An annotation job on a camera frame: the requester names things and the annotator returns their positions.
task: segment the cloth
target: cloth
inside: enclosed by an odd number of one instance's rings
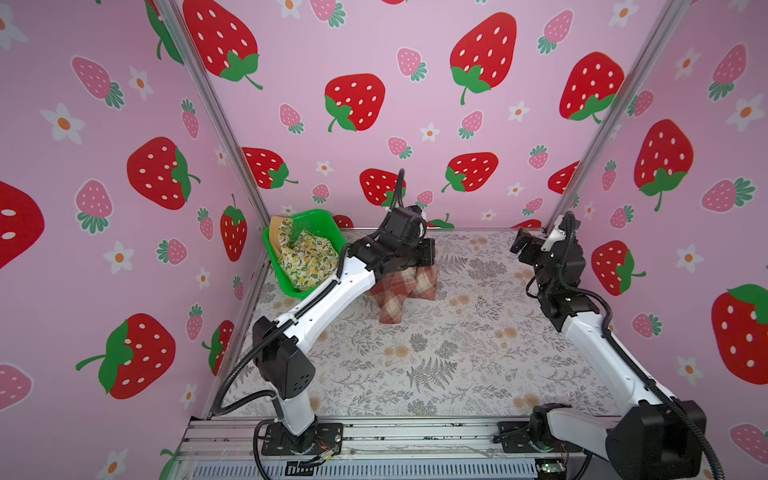
[[[371,290],[370,296],[382,309],[379,323],[402,322],[402,306],[406,298],[434,300],[437,296],[437,265],[408,268],[390,273]]]
[[[293,220],[283,218],[279,223],[275,217],[270,221],[270,243],[274,247],[273,232],[276,231],[276,242],[280,248],[278,261],[291,284],[302,292],[320,285],[336,269],[339,254],[333,249],[327,238],[312,235],[302,230],[295,242],[293,239]]]

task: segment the white flower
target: white flower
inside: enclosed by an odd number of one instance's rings
[[[435,141],[435,137],[437,137],[437,134],[440,133],[440,130],[435,128],[435,124],[429,124],[427,125],[427,128],[422,128],[421,131],[424,134],[422,141]]]
[[[608,22],[608,26],[618,23],[620,27],[624,28],[627,25],[627,20],[640,10],[640,7],[633,4],[634,0],[624,0],[622,3],[614,4],[614,16]]]
[[[128,81],[128,84],[135,88],[136,90],[139,90],[139,95],[141,95],[141,100],[146,101],[147,95],[151,95],[154,93],[154,90],[152,90],[152,87],[149,86],[147,83],[147,72],[146,71],[136,71],[135,68],[128,65],[128,69],[131,70],[131,76],[133,78]]]
[[[316,162],[317,168],[315,169],[315,172],[320,172],[324,176],[328,176],[330,172],[333,171],[333,169],[330,166],[330,162]]]
[[[701,58],[701,53],[694,53],[694,48],[688,48],[685,52],[685,56],[676,61],[674,66],[677,67],[677,73],[674,75],[674,79],[677,80],[682,76],[690,77],[690,74],[694,71],[694,63]]]
[[[757,95],[750,101],[737,100],[736,101],[736,113],[728,117],[725,121],[727,124],[736,124],[736,129],[739,133],[746,130],[746,126],[750,124],[752,120],[763,118],[766,114],[760,103],[763,101],[763,94]]]
[[[107,252],[104,254],[104,260],[112,262],[112,274],[116,274],[120,270],[132,270],[131,257],[134,255],[134,249],[123,248],[123,244],[120,242],[114,243],[114,252]]]
[[[127,453],[128,449],[123,450],[119,454],[109,452],[109,455],[107,455],[107,464],[96,474],[96,479],[101,480],[103,478],[104,480],[112,480],[122,472],[125,472],[125,464],[123,463],[123,460],[125,460],[125,454]]]
[[[210,272],[205,271],[203,267],[200,267],[200,273],[194,276],[194,279],[200,283],[200,290],[204,286],[210,286]]]
[[[11,12],[11,7],[5,4],[0,4],[0,25],[4,27],[0,28],[0,48],[3,50],[11,49],[11,40],[24,43],[28,41],[27,36],[16,28],[16,25],[13,25],[13,12]]]
[[[525,190],[525,187],[521,187],[520,186],[520,182],[512,185],[511,187],[507,187],[507,188],[509,189],[509,191],[507,192],[507,195],[515,195],[516,197],[520,194],[520,192]]]
[[[78,131],[85,126],[85,122],[79,118],[70,117],[69,110],[67,110],[64,104],[59,102],[56,105],[56,111],[40,110],[40,114],[53,125],[54,140],[69,138],[78,145],[83,144]]]
[[[592,220],[593,213],[594,213],[594,206],[592,205],[592,202],[584,205],[584,218],[588,218],[589,220]]]
[[[704,257],[701,255],[696,254],[696,246],[690,245],[687,249],[681,250],[677,249],[677,256],[680,258],[677,261],[677,266],[684,266],[688,269],[689,272],[693,273],[696,271],[696,264],[701,263],[702,260],[704,260]]]
[[[216,149],[216,159],[219,161],[219,165],[227,165],[227,152],[221,145]]]
[[[531,109],[525,106],[525,102],[520,101],[519,104],[512,105],[509,108],[510,115],[508,120],[523,121],[523,115],[527,114],[529,111],[531,111]]]
[[[299,7],[301,6],[303,1],[304,0],[276,0],[278,5],[283,6],[283,8],[281,9],[283,18],[287,18],[288,15],[290,15],[294,17],[296,20],[299,19]]]
[[[187,390],[181,396],[181,400],[180,400],[180,402],[184,404],[184,410],[187,409],[187,407],[190,405],[190,403],[195,401],[195,399],[196,399],[196,397],[194,395],[194,391],[195,390],[197,390],[197,385],[189,385],[189,384],[187,384]]]
[[[688,382],[691,385],[696,385],[696,379],[704,378],[701,370],[696,368],[696,359],[684,359],[678,356],[677,364],[680,365],[680,368],[677,369],[677,374],[688,378]]]

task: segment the red strawberry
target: red strawberry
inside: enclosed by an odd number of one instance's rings
[[[630,117],[640,117],[654,103],[654,94],[648,90],[643,90],[639,95],[635,95],[627,109],[627,115]]]
[[[753,192],[757,190],[752,186],[751,180],[737,178],[735,181],[721,180],[714,184],[703,197],[701,206],[719,214],[724,214],[733,207],[743,207],[753,198]]]
[[[754,425],[742,423],[730,430],[730,439],[742,452],[768,465],[768,432],[761,432]]]
[[[253,177],[256,178],[256,185],[259,187],[269,190],[270,188],[282,187],[285,182],[299,183],[288,180],[288,166],[275,152],[263,148],[243,147],[243,153],[248,161],[250,171],[253,172]]]
[[[544,36],[538,39],[538,53],[549,55],[558,47],[558,43],[565,40],[571,31],[571,23],[574,21],[572,10],[564,10],[558,13],[544,26]]]
[[[656,122],[643,140],[634,165],[634,184],[649,197],[659,196],[654,211],[661,208],[661,195],[677,188],[694,163],[694,148],[672,121]]]
[[[541,228],[541,220],[526,220],[514,225],[511,228]]]
[[[104,67],[93,60],[78,55],[72,57],[71,63],[72,70],[80,78],[83,87],[94,98],[103,100],[108,107],[116,110],[120,110],[125,105],[120,85],[110,80]]]
[[[571,178],[574,176],[574,172],[578,167],[578,162],[568,165],[566,168],[556,171],[547,182],[547,187],[556,194],[562,195],[565,192],[565,188],[571,182]]]
[[[237,262],[243,254],[245,239],[248,236],[248,224],[243,211],[236,208],[235,196],[232,195],[232,205],[224,210],[219,222],[221,240],[231,261]]]
[[[578,61],[565,84],[560,98],[560,116],[584,120],[611,106],[624,81],[624,71],[605,53],[593,51]]]
[[[338,225],[339,228],[355,228],[355,225],[346,215],[334,215],[333,221],[336,222],[336,225]]]
[[[40,238],[45,221],[32,198],[0,181],[0,268]]]
[[[473,111],[462,120],[462,127],[459,128],[458,135],[463,140],[469,140],[475,136],[475,132],[480,130],[480,127],[482,127],[482,112],[480,110]]]
[[[259,47],[247,26],[214,0],[184,0],[184,21],[206,70],[229,81],[248,76],[259,67]]]
[[[427,64],[422,61],[422,54],[411,48],[400,48],[397,51],[397,66],[400,73],[410,77],[411,81],[421,81],[427,76]]]
[[[712,74],[713,84],[710,85],[710,99],[718,101],[725,98],[733,89],[733,83],[738,80],[746,70],[746,45],[739,43],[734,45],[723,60],[717,65]]]
[[[189,316],[187,320],[187,338],[190,342],[193,342],[203,329],[203,307],[195,303],[190,309]]]
[[[463,154],[448,162],[445,179],[449,182],[441,192],[452,187],[457,192],[472,192],[483,185],[498,167],[498,157],[491,152]]]
[[[137,313],[109,335],[105,355],[85,359],[75,369],[104,359],[98,371],[99,383],[114,398],[129,399],[159,379],[175,356],[176,342],[170,333],[151,316]]]
[[[616,181],[616,161],[610,159],[605,164],[605,172],[603,173],[603,191],[607,192],[611,189]]]
[[[623,208],[619,207],[615,210],[614,214],[611,215],[609,223],[613,228],[622,229],[627,226],[627,223],[632,223],[633,218],[634,208],[631,205],[624,205]]]
[[[314,200],[316,204],[324,204],[330,196],[331,193],[328,191],[328,186],[325,184],[316,185],[312,189],[312,200]]]
[[[200,222],[200,233],[206,240],[214,239],[214,219],[208,214],[208,210],[200,208],[197,211],[197,221]]]
[[[78,222],[83,231],[95,235],[96,230],[102,233],[109,227],[107,218],[112,215],[112,199],[100,181],[92,178],[86,181],[75,195],[74,205],[80,210]]]
[[[190,178],[200,183],[188,172],[187,159],[166,137],[153,138],[139,147],[128,158],[127,171],[134,190],[168,210],[178,210],[189,200]]]
[[[392,205],[392,196],[395,193],[397,174],[369,168],[360,174],[360,187],[366,195],[366,199],[377,207]],[[406,195],[406,181],[402,182],[402,195]]]
[[[326,111],[345,130],[363,131],[371,128],[384,102],[384,84],[370,73],[337,77],[326,85]]]
[[[632,320],[632,328],[634,328],[635,332],[640,333],[641,336],[644,336],[647,339],[661,335],[661,322],[659,321],[659,317],[654,316],[653,313],[649,313],[648,315],[641,313],[634,317],[634,320]]]
[[[712,304],[712,328],[726,368],[746,382],[768,384],[768,290],[728,289]]]
[[[224,355],[227,353],[227,347],[230,345],[230,339],[232,338],[232,331],[234,328],[235,325],[231,321],[224,320],[216,329],[214,335],[210,338],[210,346],[206,345],[203,341],[203,348],[210,350],[210,353],[208,354],[208,365],[210,366],[210,371],[213,372],[214,375],[219,374],[219,367],[221,367],[221,362],[224,360]]]
[[[458,41],[451,52],[453,81],[474,94],[491,90],[509,73],[518,24],[508,13],[495,13]]]
[[[190,137],[197,138],[197,132],[200,131],[200,122],[197,121],[196,111],[192,107],[192,102],[189,101],[189,98],[185,98],[181,102],[181,110],[181,121],[184,122]]]
[[[386,143],[389,147],[389,153],[399,156],[403,160],[410,158],[411,155],[413,155],[413,150],[408,146],[408,142],[402,138],[391,137]]]
[[[632,273],[634,257],[619,240],[600,245],[592,252],[592,270],[603,288],[613,296],[629,290],[633,276],[645,276],[645,272]]]
[[[536,170],[544,168],[547,160],[549,160],[549,154],[547,153],[547,148],[544,145],[536,145],[531,149],[531,153],[529,155],[531,155],[531,157],[528,159],[528,163]]]
[[[187,248],[179,240],[171,238],[157,245],[157,259],[163,263],[178,265],[187,258]]]
[[[526,217],[530,217],[533,215],[533,213],[541,208],[541,205],[544,204],[543,198],[535,198],[528,203],[525,204],[525,208],[523,209],[523,215]]]
[[[0,412],[21,403],[34,387],[35,381],[27,372],[13,363],[0,362]]]
[[[235,289],[235,298],[242,301],[245,286],[243,286],[243,281],[240,279],[240,276],[235,276],[235,280],[232,281],[232,288]]]

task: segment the pink strawberry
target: pink strawberry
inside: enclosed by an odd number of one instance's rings
[[[632,328],[647,339],[661,334],[661,322],[653,313],[641,313],[632,320]]]
[[[710,99],[718,101],[725,98],[733,91],[733,83],[741,77],[745,69],[746,45],[739,43],[728,51],[715,68],[712,74],[713,84],[710,85]]]
[[[610,224],[613,228],[622,229],[627,226],[627,223],[632,223],[634,218],[634,208],[631,205],[624,205],[616,209],[613,215],[611,215]]]
[[[235,280],[233,280],[232,288],[235,289],[235,298],[238,300],[242,300],[243,290],[245,290],[245,287],[243,286],[243,281],[240,279],[239,276],[236,276]]]
[[[643,90],[639,95],[635,95],[627,109],[627,115],[630,117],[640,117],[654,103],[654,94],[648,90]]]
[[[528,163],[536,170],[543,168],[547,160],[549,160],[549,154],[544,145],[536,145],[529,155],[531,155],[531,158],[528,159]]]
[[[742,423],[730,430],[730,439],[742,452],[768,465],[768,432],[763,433],[754,425]]]
[[[435,198],[435,196],[432,194],[431,190],[424,190],[419,195],[416,196],[416,205],[418,205],[422,210],[427,208],[427,206],[432,202],[432,200]]]
[[[389,153],[392,155],[398,155],[402,159],[413,155],[413,150],[408,146],[408,142],[402,138],[391,137],[386,143],[389,146]]]
[[[397,51],[397,65],[400,73],[410,77],[411,81],[421,81],[427,76],[427,64],[422,61],[422,55],[411,48],[400,48]]]
[[[321,22],[328,22],[328,26],[331,28],[339,28],[344,25],[344,17],[346,13],[343,10],[341,3],[336,3],[336,0],[310,0],[312,5],[312,11],[315,12],[315,16]]]
[[[197,211],[197,221],[200,222],[200,233],[206,240],[214,239],[214,219],[208,214],[208,210],[200,208]]]
[[[312,200],[314,200],[316,204],[324,204],[330,196],[331,193],[328,191],[328,187],[325,184],[317,185],[312,189]]]
[[[192,107],[192,102],[189,98],[185,98],[181,102],[181,110],[181,121],[184,122],[184,126],[190,132],[190,137],[197,138],[197,132],[200,131],[200,122],[197,121],[196,111]]]
[[[609,160],[605,164],[605,172],[603,173],[603,192],[607,192],[611,189],[616,181],[616,161]]]
[[[473,111],[462,120],[462,127],[459,128],[458,135],[464,140],[469,140],[475,136],[475,132],[480,130],[480,127],[482,127],[482,112],[480,110]]]
[[[196,303],[190,310],[190,318],[187,320],[187,338],[194,342],[203,329],[203,307]]]
[[[757,190],[752,186],[751,180],[737,178],[735,181],[721,180],[714,184],[703,197],[701,206],[719,214],[724,214],[733,207],[743,207],[752,200],[753,192]]]
[[[187,258],[187,248],[175,238],[163,240],[157,246],[157,259],[163,263],[178,265]]]
[[[280,121],[288,127],[288,131],[295,135],[304,132],[304,124],[301,123],[301,115],[295,108],[288,104],[280,105]]]
[[[95,235],[109,227],[107,218],[112,215],[112,200],[100,181],[91,178],[85,182],[74,197],[74,205],[80,210],[78,222],[83,230]]]
[[[565,40],[571,30],[574,21],[572,10],[564,10],[558,13],[544,26],[544,36],[538,39],[538,53],[549,55],[558,47],[558,43]]]
[[[0,362],[0,412],[26,399],[35,382],[13,363]]]
[[[525,204],[525,208],[523,209],[523,215],[526,217],[529,217],[533,215],[533,213],[541,208],[541,205],[544,203],[544,199],[539,197],[531,200],[530,202]]]

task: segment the red plaid fabric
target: red plaid fabric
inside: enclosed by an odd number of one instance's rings
[[[368,291],[382,308],[379,323],[402,322],[402,305],[406,298],[434,300],[437,295],[437,265],[408,268],[390,273]]]

